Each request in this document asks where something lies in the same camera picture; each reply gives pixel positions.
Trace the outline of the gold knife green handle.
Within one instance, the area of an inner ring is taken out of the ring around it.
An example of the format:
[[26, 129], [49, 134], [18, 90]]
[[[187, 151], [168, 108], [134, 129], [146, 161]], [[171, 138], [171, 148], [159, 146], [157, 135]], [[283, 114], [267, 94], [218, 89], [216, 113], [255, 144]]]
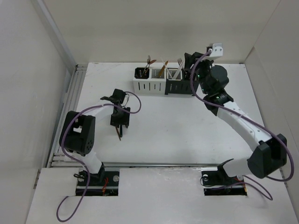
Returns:
[[120, 126], [119, 134], [120, 134], [120, 138], [122, 138], [122, 136], [123, 136], [122, 125]]
[[159, 74], [158, 74], [158, 77], [161, 77], [161, 76], [162, 76], [162, 74], [163, 74], [165, 68], [167, 67], [168, 62], [169, 62], [169, 61], [166, 61], [166, 62], [163, 63], [164, 65], [163, 65], [163, 67], [160, 69]]

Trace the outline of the rose gold metal fork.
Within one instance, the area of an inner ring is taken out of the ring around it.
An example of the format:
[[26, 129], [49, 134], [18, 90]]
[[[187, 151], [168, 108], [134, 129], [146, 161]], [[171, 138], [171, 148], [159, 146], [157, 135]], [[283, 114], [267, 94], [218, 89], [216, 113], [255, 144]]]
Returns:
[[178, 59], [178, 70], [180, 69], [180, 71], [182, 72], [182, 74], [185, 73], [185, 61], [182, 58]]

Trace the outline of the silver metal spoon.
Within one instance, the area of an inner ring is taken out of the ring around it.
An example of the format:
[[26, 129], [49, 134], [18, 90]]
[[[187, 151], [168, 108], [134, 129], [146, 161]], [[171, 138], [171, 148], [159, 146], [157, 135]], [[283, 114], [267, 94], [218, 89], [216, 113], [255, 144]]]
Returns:
[[143, 74], [145, 74], [146, 69], [149, 67], [149, 65], [150, 65], [150, 61], [151, 61], [151, 57], [150, 57], [150, 55], [148, 55], [148, 57], [147, 57], [147, 64], [146, 64], [146, 66], [145, 66], [145, 68], [144, 68]]

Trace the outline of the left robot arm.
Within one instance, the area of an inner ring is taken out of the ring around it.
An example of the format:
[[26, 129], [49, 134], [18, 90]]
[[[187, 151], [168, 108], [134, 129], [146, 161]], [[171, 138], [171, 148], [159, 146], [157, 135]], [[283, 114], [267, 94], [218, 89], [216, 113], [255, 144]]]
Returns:
[[67, 113], [59, 145], [67, 158], [83, 165], [84, 170], [75, 174], [82, 179], [82, 184], [89, 180], [91, 185], [97, 186], [107, 180], [105, 166], [93, 150], [96, 121], [110, 117], [110, 125], [115, 127], [118, 138], [121, 139], [122, 127], [129, 127], [130, 108], [122, 105], [127, 97], [128, 92], [115, 89], [112, 96], [101, 98], [109, 101], [108, 104], [93, 106], [83, 113]]

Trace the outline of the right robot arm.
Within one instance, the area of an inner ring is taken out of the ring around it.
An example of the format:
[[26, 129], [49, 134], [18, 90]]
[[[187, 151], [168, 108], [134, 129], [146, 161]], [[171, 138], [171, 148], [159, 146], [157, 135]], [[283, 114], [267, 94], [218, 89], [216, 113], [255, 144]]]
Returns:
[[205, 95], [201, 101], [206, 108], [231, 126], [252, 150], [249, 158], [230, 159], [219, 164], [216, 178], [223, 184], [237, 175], [253, 174], [260, 179], [268, 178], [287, 162], [286, 138], [270, 133], [240, 109], [225, 91], [229, 83], [227, 70], [206, 59], [211, 53], [211, 49], [204, 54], [185, 53], [184, 69], [190, 75], [190, 82], [198, 81]]

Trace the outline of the black slotted insert bin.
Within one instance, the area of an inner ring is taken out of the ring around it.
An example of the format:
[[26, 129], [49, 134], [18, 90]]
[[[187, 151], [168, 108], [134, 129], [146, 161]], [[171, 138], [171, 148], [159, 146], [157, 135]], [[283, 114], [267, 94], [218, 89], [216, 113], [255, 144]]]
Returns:
[[[189, 81], [190, 77], [191, 77], [191, 73], [188, 71], [185, 71], [184, 69], [182, 70], [182, 73], [183, 73], [183, 80]], [[193, 81], [198, 81], [198, 75], [196, 73], [194, 73], [194, 75], [193, 75]]]

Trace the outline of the white slotted insert bin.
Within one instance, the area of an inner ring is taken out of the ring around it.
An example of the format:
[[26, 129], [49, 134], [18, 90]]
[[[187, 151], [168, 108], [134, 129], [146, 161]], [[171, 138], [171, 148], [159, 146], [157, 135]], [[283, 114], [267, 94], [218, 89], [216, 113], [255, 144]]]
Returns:
[[167, 71], [167, 78], [170, 80], [182, 80], [182, 70], [176, 68], [168, 68]]

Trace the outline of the black insert bin left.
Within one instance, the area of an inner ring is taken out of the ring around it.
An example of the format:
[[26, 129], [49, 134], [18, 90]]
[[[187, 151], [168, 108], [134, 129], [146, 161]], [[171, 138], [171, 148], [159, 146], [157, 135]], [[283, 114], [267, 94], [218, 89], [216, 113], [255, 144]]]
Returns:
[[135, 68], [134, 77], [136, 79], [148, 79], [150, 76], [150, 70], [146, 68], [137, 67]]

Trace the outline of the black utensil holder frame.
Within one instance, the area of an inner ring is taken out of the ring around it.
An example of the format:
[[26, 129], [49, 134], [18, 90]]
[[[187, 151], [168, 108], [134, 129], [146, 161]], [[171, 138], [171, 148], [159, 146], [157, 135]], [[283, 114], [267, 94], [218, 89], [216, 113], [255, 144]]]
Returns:
[[183, 80], [170, 80], [166, 79], [166, 89], [165, 95], [168, 94], [185, 94], [185, 95], [193, 95], [191, 90], [190, 81]]

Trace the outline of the white utensil holder frame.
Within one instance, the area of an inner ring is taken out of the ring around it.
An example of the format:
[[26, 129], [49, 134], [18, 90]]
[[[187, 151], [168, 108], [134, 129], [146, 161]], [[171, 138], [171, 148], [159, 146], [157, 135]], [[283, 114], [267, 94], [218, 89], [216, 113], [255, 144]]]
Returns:
[[134, 92], [146, 95], [164, 95], [166, 89], [165, 78], [133, 78]]

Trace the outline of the aluminium rail front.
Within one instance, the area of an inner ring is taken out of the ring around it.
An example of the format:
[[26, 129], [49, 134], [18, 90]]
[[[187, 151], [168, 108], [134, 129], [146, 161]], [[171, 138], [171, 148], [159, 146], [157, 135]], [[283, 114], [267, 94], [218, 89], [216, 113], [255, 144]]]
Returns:
[[[213, 163], [129, 163], [129, 162], [103, 162], [105, 167], [118, 167], [118, 168], [157, 168], [157, 167], [216, 167], [218, 164]], [[80, 167], [78, 162], [71, 161], [53, 161], [49, 163], [49, 168], [62, 168], [62, 167]]]

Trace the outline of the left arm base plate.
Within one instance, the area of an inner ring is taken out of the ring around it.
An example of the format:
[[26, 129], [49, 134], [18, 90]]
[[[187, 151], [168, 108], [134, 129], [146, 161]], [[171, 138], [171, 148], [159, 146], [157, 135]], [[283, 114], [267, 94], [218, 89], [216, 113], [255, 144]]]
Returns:
[[[100, 174], [91, 174], [85, 196], [118, 196], [119, 171], [101, 171]], [[79, 171], [73, 175], [77, 178], [76, 196], [82, 196], [87, 184], [87, 172]]]

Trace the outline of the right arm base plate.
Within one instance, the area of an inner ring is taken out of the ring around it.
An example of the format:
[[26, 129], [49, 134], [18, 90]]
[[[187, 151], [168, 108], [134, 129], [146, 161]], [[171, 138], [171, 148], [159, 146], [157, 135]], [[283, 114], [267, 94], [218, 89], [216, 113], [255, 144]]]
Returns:
[[237, 177], [228, 177], [216, 170], [203, 170], [200, 183], [205, 196], [247, 196], [246, 188]]

